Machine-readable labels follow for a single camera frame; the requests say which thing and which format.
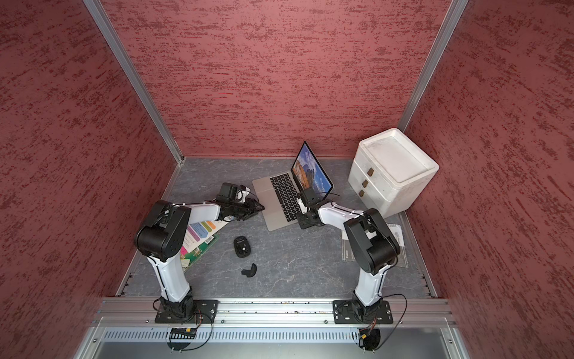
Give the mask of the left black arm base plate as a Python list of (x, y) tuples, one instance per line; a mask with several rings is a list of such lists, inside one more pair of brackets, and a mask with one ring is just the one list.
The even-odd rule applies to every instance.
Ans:
[(169, 302), (159, 297), (152, 304), (157, 324), (200, 324), (214, 321), (219, 301), (185, 299), (181, 302)]

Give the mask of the black wireless mouse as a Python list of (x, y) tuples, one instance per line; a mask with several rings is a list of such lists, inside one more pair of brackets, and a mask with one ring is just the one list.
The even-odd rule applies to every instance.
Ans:
[(238, 236), (233, 240), (233, 248), (237, 257), (246, 258), (251, 255), (251, 245), (246, 236)]

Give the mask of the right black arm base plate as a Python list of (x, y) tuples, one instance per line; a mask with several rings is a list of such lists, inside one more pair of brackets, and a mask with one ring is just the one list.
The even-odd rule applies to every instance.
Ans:
[(334, 322), (338, 325), (372, 323), (391, 325), (394, 323), (390, 303), (380, 299), (371, 306), (364, 306), (359, 300), (333, 301)]

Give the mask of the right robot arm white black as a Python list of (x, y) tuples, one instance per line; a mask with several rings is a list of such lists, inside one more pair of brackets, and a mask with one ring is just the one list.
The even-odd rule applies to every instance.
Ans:
[(360, 276), (353, 299), (352, 314), (361, 322), (373, 320), (382, 304), (382, 288), (387, 272), (396, 265), (400, 245), (377, 209), (352, 210), (324, 199), (308, 188), (297, 194), (300, 228), (330, 225), (345, 233)]

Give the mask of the black mouse battery cover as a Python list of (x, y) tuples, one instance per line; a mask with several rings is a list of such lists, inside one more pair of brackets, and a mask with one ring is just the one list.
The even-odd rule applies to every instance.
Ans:
[(242, 269), (241, 275), (245, 276), (246, 278), (252, 278), (257, 274), (257, 265), (255, 263), (251, 264), (249, 269)]

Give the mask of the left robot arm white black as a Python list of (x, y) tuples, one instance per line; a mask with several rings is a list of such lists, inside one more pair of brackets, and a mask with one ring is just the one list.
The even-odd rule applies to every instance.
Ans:
[(137, 250), (154, 269), (161, 296), (152, 304), (160, 324), (213, 320), (217, 301), (195, 304), (185, 278), (180, 251), (190, 224), (204, 221), (244, 221), (265, 207), (243, 185), (222, 184), (214, 200), (177, 204), (156, 202), (135, 236)]

